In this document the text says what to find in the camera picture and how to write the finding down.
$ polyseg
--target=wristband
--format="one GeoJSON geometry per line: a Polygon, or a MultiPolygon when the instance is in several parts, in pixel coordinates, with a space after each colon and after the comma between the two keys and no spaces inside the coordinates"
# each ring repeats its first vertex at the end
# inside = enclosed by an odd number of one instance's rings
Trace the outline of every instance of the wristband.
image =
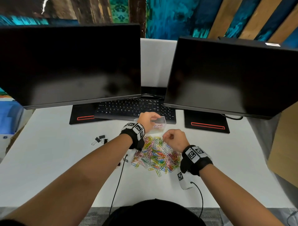
{"type": "Polygon", "coordinates": [[[189,171],[192,175],[200,176],[199,171],[208,164],[213,164],[211,157],[200,147],[195,145],[187,146],[182,152],[180,169],[182,173],[189,171]]]}
{"type": "Polygon", "coordinates": [[[144,146],[143,137],[145,135],[145,129],[140,123],[127,123],[121,130],[120,134],[127,134],[132,139],[132,145],[129,149],[136,148],[141,151],[144,146]]]}

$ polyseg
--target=keyboard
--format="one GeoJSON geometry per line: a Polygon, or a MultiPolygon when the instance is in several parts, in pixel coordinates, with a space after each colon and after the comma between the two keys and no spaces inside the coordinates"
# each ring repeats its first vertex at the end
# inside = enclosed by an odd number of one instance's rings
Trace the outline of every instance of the keyboard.
{"type": "Polygon", "coordinates": [[[133,121],[142,112],[156,112],[165,116],[167,124],[176,124],[174,108],[163,106],[163,100],[131,98],[98,103],[94,118],[133,121]]]}

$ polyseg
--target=desk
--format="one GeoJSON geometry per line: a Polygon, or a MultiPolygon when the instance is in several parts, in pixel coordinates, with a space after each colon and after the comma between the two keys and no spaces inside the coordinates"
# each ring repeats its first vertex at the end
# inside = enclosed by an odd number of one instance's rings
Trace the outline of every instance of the desk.
{"type": "MultiPolygon", "coordinates": [[[[0,164],[0,206],[20,206],[65,172],[82,157],[99,147],[94,138],[116,137],[126,121],[113,120],[69,125],[72,106],[37,109],[0,164]]],[[[166,129],[185,131],[191,144],[202,147],[214,165],[250,192],[268,208],[293,207],[273,173],[266,166],[261,147],[247,119],[228,119],[231,133],[222,134],[184,128],[182,110],[176,110],[177,124],[166,129]]],[[[128,159],[134,151],[128,150],[128,159]]],[[[121,168],[108,178],[93,207],[109,207],[121,168]]],[[[200,187],[204,207],[218,204],[200,177],[192,176],[200,187]]],[[[132,205],[146,199],[164,199],[185,207],[201,207],[196,188],[182,190],[176,174],[158,177],[155,171],[125,163],[114,206],[132,205]]]]}

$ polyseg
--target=computer monitor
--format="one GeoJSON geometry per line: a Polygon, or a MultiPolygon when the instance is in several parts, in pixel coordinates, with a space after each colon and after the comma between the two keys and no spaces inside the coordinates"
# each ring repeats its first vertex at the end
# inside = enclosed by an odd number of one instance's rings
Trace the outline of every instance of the computer monitor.
{"type": "Polygon", "coordinates": [[[139,97],[140,26],[0,29],[0,87],[26,109],[139,97]]]}
{"type": "Polygon", "coordinates": [[[269,119],[294,104],[298,51],[259,44],[179,38],[164,106],[269,119]]]}

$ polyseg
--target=fist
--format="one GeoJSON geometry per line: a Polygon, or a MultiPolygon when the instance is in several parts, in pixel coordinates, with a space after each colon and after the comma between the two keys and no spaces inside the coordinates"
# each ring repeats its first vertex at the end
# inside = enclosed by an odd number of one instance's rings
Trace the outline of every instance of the fist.
{"type": "Polygon", "coordinates": [[[174,151],[182,153],[184,149],[189,145],[189,142],[185,136],[185,132],[180,129],[169,129],[163,136],[164,142],[166,142],[174,151]]]}
{"type": "Polygon", "coordinates": [[[160,117],[161,116],[155,112],[145,112],[140,114],[137,122],[145,128],[145,133],[148,133],[155,125],[155,123],[151,122],[150,120],[156,120],[160,117]]]}

